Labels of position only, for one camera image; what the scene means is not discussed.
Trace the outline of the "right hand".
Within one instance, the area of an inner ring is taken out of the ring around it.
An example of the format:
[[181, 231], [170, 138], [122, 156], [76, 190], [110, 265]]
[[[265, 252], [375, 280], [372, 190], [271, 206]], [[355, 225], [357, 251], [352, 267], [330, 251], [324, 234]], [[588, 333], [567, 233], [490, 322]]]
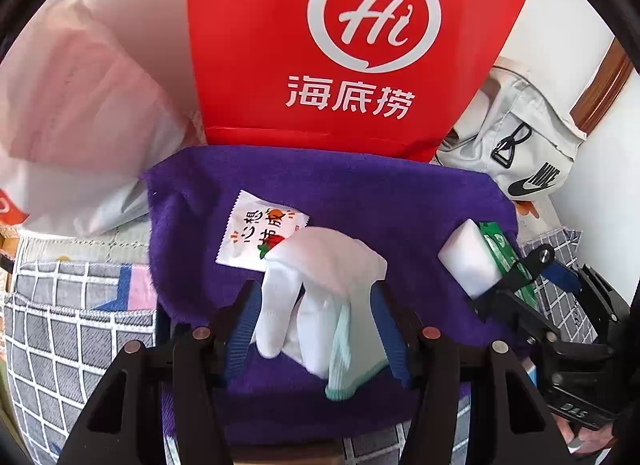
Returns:
[[553, 418], [565, 443], [576, 454], [591, 454], [611, 448], [612, 445], [616, 444], [617, 439], [613, 436], [612, 425], [607, 425], [598, 430], [580, 427], [574, 431], [566, 419], [562, 419], [562, 417], [556, 415], [554, 415]]

